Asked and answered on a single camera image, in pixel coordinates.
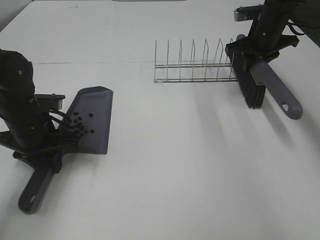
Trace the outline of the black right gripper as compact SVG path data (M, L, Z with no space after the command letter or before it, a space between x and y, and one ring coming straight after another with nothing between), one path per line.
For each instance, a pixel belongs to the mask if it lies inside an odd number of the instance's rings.
M299 43L296 35L283 35L296 6L295 0L265 0L247 37L228 43L225 52L246 53L247 59L275 59L280 50L296 47Z

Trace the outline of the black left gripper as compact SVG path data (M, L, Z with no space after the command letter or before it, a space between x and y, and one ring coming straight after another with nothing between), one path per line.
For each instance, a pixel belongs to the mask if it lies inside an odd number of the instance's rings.
M57 130L49 109L40 108L35 97L33 64L21 53L0 51L0 117L8 127L0 145L13 151L13 158L33 169L48 164L53 173L62 168L63 152L77 153L81 136L55 137Z

